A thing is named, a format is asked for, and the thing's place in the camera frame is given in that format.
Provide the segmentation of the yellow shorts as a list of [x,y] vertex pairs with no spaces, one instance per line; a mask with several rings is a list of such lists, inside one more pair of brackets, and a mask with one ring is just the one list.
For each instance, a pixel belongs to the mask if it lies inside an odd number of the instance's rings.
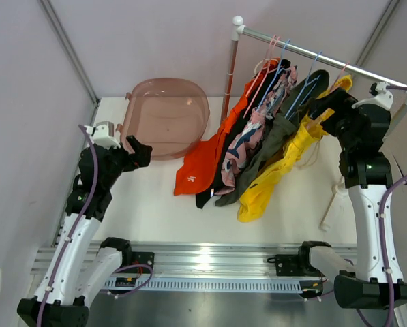
[[[341,87],[348,91],[352,87],[352,79],[349,75],[338,80],[337,88]],[[320,142],[328,133],[325,132],[321,123],[333,114],[332,109],[327,109],[317,119],[308,117],[310,103],[313,99],[321,99],[330,94],[330,86],[318,97],[310,97],[303,105],[306,113],[299,120],[298,130],[284,141],[280,150],[268,159],[258,171],[257,178],[239,198],[239,210],[237,220],[241,223],[249,223],[261,218],[269,204],[274,187],[288,174],[302,155],[311,145]]]

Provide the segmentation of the pink hanger of yellow shorts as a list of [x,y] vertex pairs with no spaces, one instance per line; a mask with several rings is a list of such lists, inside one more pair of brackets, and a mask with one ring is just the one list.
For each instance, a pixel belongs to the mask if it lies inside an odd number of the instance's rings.
[[337,75],[334,83],[332,84],[332,86],[329,88],[330,92],[333,92],[336,88],[337,88],[337,84],[338,84],[338,80],[344,75],[344,72],[347,68],[347,66],[350,64],[350,62],[346,62],[345,65],[343,66],[343,68],[340,70],[339,74]]

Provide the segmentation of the olive green shorts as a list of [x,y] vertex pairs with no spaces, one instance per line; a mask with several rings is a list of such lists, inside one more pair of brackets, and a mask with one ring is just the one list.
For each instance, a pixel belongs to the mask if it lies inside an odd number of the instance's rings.
[[310,97],[318,97],[329,85],[329,73],[320,69],[313,72],[300,84],[294,86],[275,112],[272,119],[265,123],[264,134],[257,151],[248,166],[236,178],[237,186],[231,193],[221,195],[215,201],[217,207],[235,203],[245,193],[247,188],[257,178],[258,171],[264,163],[276,154],[284,141],[298,130],[299,120],[305,116],[303,105]]

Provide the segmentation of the pink patterned shorts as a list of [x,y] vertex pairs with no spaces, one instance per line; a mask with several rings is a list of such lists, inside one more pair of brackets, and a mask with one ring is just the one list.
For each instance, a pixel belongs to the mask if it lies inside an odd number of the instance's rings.
[[272,119],[281,103],[297,83],[297,66],[283,59],[282,67],[271,69],[259,90],[250,111],[245,109],[225,140],[219,168],[211,191],[221,196],[236,187],[236,178],[248,166],[264,134],[265,123]]

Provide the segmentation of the black shorts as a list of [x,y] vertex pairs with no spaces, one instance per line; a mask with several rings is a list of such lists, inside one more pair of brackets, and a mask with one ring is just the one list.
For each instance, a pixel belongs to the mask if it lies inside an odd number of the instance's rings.
[[211,184],[196,194],[197,208],[202,209],[214,195],[221,196],[235,190],[235,179],[247,167],[262,140],[272,103],[281,102],[297,82],[295,77],[290,77],[296,74],[296,68],[287,59],[275,58],[245,88],[245,102],[237,104],[239,112],[222,143]]

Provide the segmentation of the pink hanger of black shorts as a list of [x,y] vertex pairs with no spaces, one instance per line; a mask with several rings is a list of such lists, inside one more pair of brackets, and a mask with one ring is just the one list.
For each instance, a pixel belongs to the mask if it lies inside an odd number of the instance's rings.
[[260,84],[258,85],[258,87],[257,87],[257,89],[256,89],[256,92],[255,92],[255,94],[254,94],[254,96],[253,96],[251,102],[248,104],[248,107],[247,107],[247,109],[246,109],[245,112],[244,112],[243,118],[245,118],[246,115],[247,115],[247,113],[250,111],[250,108],[252,107],[252,104],[253,104],[254,100],[256,99],[256,96],[257,96],[259,90],[262,88],[262,85],[263,85],[263,83],[264,83],[264,81],[265,81],[267,75],[268,75],[269,72],[270,72],[270,68],[269,68],[269,71],[268,71],[268,72],[267,72],[267,70],[266,70],[265,68],[262,69],[262,71],[265,70],[265,73],[264,73],[264,75],[263,75],[263,77],[262,77],[262,80],[260,81]]

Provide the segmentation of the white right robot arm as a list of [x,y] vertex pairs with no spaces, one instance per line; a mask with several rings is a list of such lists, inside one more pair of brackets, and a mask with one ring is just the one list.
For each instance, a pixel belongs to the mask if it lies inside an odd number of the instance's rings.
[[332,282],[335,299],[345,309],[393,309],[407,303],[393,242],[391,164],[380,150],[392,103],[387,90],[358,101],[338,88],[310,104],[312,119],[326,109],[334,111],[322,128],[342,148],[339,169],[355,214],[357,263],[350,265],[326,242],[305,241],[296,265],[304,275],[317,270]]

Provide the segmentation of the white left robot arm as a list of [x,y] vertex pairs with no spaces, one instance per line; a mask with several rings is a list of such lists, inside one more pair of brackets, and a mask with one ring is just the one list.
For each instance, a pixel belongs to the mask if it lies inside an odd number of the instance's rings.
[[58,245],[42,282],[31,298],[18,303],[28,326],[85,326],[89,309],[106,280],[133,264],[128,240],[108,237],[87,269],[82,263],[106,210],[112,186],[124,172],[150,164],[152,147],[128,136],[123,143],[88,141],[78,162],[79,173],[67,198]]

